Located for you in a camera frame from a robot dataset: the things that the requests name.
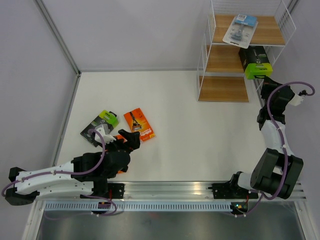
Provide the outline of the aluminium corner post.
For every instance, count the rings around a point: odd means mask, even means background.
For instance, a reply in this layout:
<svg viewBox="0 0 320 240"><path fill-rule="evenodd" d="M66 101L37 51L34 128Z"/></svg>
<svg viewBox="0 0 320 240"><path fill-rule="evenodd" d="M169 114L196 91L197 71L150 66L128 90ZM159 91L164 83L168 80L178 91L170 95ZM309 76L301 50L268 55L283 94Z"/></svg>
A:
<svg viewBox="0 0 320 240"><path fill-rule="evenodd" d="M81 71L80 71L79 67L77 66L69 48L67 47L67 45L63 39L63 36L61 35L59 29L57 28L57 25L56 25L54 19L52 18L44 1L43 0L34 0L33 2L36 5L36 7L38 8L40 14L42 15L44 21L47 24L49 30L52 32L55 40L57 41L60 49L63 52L67 62L71 66L71 68L74 71L74 73L76 74L76 76L79 77L81 75Z"/></svg>

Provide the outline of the orange razor box centre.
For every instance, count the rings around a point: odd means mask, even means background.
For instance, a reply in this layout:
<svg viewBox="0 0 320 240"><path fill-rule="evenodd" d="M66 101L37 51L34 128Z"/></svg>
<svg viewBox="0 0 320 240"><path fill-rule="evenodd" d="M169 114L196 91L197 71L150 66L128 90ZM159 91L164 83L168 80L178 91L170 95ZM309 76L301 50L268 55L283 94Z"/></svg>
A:
<svg viewBox="0 0 320 240"><path fill-rule="evenodd" d="M129 111L123 116L131 132L139 132L141 142L146 142L156 137L153 128L140 108Z"/></svg>

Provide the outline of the aluminium rail frame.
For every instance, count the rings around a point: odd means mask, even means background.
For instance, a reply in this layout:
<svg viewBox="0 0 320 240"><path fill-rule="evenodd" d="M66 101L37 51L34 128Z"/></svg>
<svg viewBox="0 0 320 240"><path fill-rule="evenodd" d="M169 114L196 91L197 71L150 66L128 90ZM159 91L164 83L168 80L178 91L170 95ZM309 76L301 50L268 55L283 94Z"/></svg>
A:
<svg viewBox="0 0 320 240"><path fill-rule="evenodd" d="M121 201L256 201L258 195L229 181L108 181L124 184ZM91 199L93 183L62 183L43 186L35 198L37 201L67 201Z"/></svg>

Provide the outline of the orange razor box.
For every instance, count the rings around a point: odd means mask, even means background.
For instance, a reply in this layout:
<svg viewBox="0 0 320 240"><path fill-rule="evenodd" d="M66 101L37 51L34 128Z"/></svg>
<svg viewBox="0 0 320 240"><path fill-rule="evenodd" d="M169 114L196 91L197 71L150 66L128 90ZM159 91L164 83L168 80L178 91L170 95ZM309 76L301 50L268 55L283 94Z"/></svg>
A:
<svg viewBox="0 0 320 240"><path fill-rule="evenodd" d="M141 142L146 142L156 137L153 128L140 108L129 111L123 116L131 132L139 132Z"/></svg>
<svg viewBox="0 0 320 240"><path fill-rule="evenodd" d="M123 140L124 143L127 141L127 140L126 140L123 136L121 136L120 134L114 135L113 137L116 138L117 140ZM122 170L119 170L117 173L118 173L118 174L122 174L122 173L125 173L125 172L126 172L126 171L125 171L124 169L122 169Z"/></svg>

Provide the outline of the orange razor box front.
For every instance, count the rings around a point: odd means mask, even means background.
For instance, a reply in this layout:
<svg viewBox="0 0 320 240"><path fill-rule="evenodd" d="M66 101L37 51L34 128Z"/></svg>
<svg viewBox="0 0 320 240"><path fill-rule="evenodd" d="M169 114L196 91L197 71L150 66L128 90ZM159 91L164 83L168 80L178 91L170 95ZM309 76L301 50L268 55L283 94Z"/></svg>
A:
<svg viewBox="0 0 320 240"><path fill-rule="evenodd" d="M123 136L121 136L120 134L114 135L113 137L116 138L117 140L123 140L124 143L127 141L127 140L126 140ZM125 171L124 169L122 169L122 170L119 170L117 173L118 173L118 174L122 174L122 173L125 173L125 172L126 172L126 171Z"/></svg>

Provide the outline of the green black razor box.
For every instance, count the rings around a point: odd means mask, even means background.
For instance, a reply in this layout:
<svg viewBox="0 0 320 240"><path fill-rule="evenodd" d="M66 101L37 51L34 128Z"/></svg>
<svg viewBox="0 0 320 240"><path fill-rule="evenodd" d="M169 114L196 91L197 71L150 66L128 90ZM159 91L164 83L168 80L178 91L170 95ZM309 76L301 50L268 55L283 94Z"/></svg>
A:
<svg viewBox="0 0 320 240"><path fill-rule="evenodd" d="M117 115L112 111L103 110L93 121L85 127L80 135L85 138L94 147L101 146L101 143L95 141L95 133L90 130L95 130L99 127L108 129L109 134L118 126L119 120Z"/></svg>
<svg viewBox="0 0 320 240"><path fill-rule="evenodd" d="M263 79L270 77L273 73L272 65L263 46L240 48L238 55L244 75L248 80Z"/></svg>

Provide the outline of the blue clear razor blister pack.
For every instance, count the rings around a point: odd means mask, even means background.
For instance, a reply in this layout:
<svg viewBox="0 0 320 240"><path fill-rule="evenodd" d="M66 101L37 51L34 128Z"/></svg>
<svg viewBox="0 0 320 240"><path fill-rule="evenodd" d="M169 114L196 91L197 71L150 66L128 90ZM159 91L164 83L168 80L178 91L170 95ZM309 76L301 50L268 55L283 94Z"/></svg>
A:
<svg viewBox="0 0 320 240"><path fill-rule="evenodd" d="M236 47L247 49L258 26L258 18L252 15L236 15L222 41Z"/></svg>

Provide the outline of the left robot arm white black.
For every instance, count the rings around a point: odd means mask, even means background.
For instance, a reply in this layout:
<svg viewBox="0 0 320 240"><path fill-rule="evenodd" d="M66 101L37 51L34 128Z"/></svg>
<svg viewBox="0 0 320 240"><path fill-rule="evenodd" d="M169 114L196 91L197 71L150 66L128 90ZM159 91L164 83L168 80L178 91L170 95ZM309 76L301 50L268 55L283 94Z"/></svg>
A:
<svg viewBox="0 0 320 240"><path fill-rule="evenodd" d="M125 173L131 162L130 154L140 148L140 133L118 133L120 138L90 129L90 135L98 137L101 151L87 152L72 160L49 168L27 171L12 167L9 184L1 190L1 196L12 206L24 206L39 200L54 198L111 199L122 198L108 182L118 173Z"/></svg>

